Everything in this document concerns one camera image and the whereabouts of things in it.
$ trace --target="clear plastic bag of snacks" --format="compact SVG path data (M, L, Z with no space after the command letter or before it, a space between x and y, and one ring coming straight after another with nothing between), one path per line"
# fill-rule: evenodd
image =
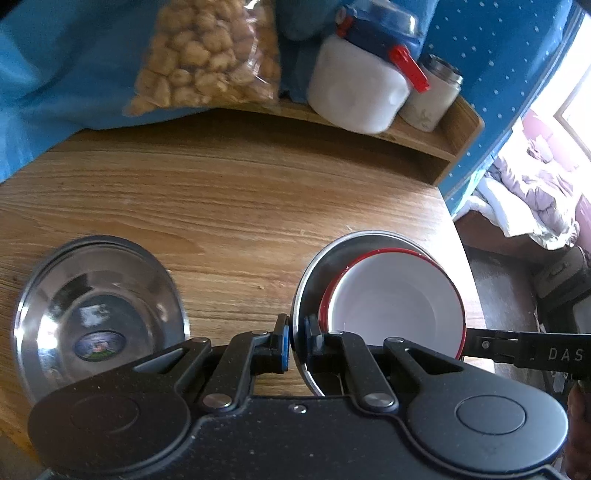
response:
M272 0L170 0L125 113L268 103L280 77Z

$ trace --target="plastic bag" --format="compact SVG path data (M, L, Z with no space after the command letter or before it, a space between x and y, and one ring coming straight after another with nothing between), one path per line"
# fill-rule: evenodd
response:
M281 68L272 0L171 0L125 113L270 102Z

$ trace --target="sticker on bowl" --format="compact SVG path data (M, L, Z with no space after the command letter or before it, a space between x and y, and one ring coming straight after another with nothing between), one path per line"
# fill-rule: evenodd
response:
M113 358L125 347L125 337L103 330L87 333L74 344L74 353L87 362L102 362Z

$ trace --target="stainless steel bowl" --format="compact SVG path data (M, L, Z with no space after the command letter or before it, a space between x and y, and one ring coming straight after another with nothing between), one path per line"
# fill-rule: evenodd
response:
M187 338L189 321L166 269L147 250L114 236L75 240L39 265L12 330L32 403Z
M304 328L305 318L311 314L318 314L322 295L335 276L360 255L378 248L406 248L434 261L427 251L402 235L368 230L342 236L324 247L308 265L300 280L291 306L291 343L300 374L315 395L323 395L322 390L308 371L307 365L300 361L303 356L298 355L301 348L300 332Z

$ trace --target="wooden table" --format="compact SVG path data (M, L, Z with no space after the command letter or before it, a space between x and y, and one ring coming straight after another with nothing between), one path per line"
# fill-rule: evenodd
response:
M126 237L178 285L191 333L214 344L289 312L314 255L383 229L426 248L484 327L472 273L420 153L332 127L211 111L166 124L82 132L0 185L0 426L30 448L14 371L14 305L35 264L83 235ZM293 363L259 391L310 394Z

